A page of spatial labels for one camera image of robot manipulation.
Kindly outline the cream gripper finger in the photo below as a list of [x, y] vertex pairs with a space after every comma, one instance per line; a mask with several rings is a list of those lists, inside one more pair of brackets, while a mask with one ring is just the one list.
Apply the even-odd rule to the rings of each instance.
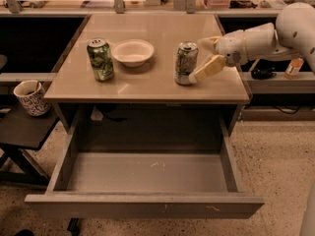
[[211, 77], [219, 72], [225, 66], [225, 58], [222, 55], [214, 55], [207, 58], [203, 64], [198, 66], [188, 77], [191, 84], [197, 84], [202, 80]]
[[205, 37], [199, 40], [200, 45], [207, 51], [217, 54], [217, 44], [221, 39], [220, 36]]

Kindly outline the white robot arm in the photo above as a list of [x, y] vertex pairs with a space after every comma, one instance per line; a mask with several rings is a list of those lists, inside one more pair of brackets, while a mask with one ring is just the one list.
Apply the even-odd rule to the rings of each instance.
[[306, 3], [293, 3], [279, 12], [275, 24], [206, 37], [199, 43], [211, 53], [189, 75], [192, 84], [221, 72], [225, 66], [245, 65], [257, 59], [302, 58], [315, 72], [315, 8]]

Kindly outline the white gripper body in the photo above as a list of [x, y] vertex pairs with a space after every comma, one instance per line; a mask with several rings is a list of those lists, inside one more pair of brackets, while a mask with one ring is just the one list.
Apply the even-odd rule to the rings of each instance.
[[244, 65], [246, 63], [244, 31], [239, 29], [225, 34], [217, 42], [216, 51], [225, 58], [228, 66]]

